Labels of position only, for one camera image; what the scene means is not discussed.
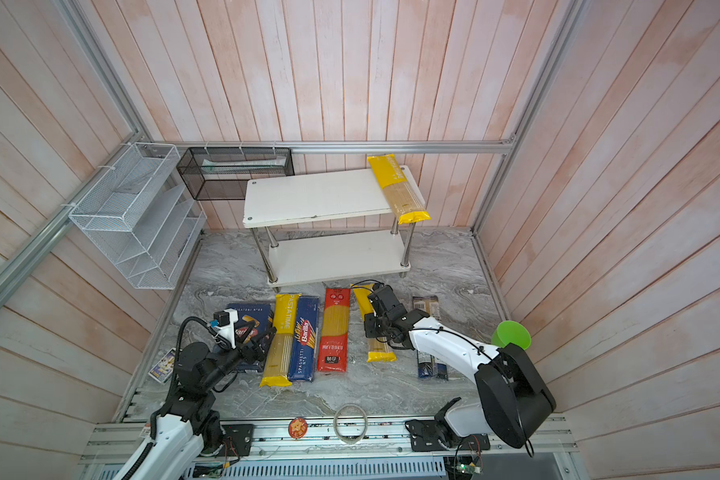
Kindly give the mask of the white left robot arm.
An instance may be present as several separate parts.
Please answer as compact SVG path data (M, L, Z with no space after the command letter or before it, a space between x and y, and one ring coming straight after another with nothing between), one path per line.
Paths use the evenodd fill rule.
M199 456L225 457L237 463L250 454L251 424L226 429L214 409L217 384L242 362L263 361L276 329L250 341L221 339L212 350L205 342L176 348L174 370L163 405L149 419L149 434L116 474L118 479L181 479Z

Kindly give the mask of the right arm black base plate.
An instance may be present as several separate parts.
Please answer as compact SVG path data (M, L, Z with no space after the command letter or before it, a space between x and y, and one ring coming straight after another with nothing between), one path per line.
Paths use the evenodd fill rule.
M469 447L480 453L491 448L489 437L486 434L459 437L446 423L445 414L460 400L460 397L450 400L431 420L411 419L404 423L409 433L411 449L414 452L435 452Z

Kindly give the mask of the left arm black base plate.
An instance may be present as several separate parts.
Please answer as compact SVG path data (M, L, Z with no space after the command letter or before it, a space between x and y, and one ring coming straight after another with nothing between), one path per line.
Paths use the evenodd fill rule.
M220 414L212 410L204 434L203 454L224 457L231 464L248 456L253 442L254 425L249 423L224 424Z

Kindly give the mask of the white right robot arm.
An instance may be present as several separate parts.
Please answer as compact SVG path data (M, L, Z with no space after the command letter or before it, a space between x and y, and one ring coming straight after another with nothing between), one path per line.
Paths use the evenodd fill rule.
M513 343L486 344L443 325L421 309L408 310L393 288L374 283L372 308L364 316L365 335L385 340L396 350L431 355L461 373L475 386L478 399L455 398L413 437L457 448L471 436L497 436L515 449L535 450L531 437L556 410L556 400L526 351Z

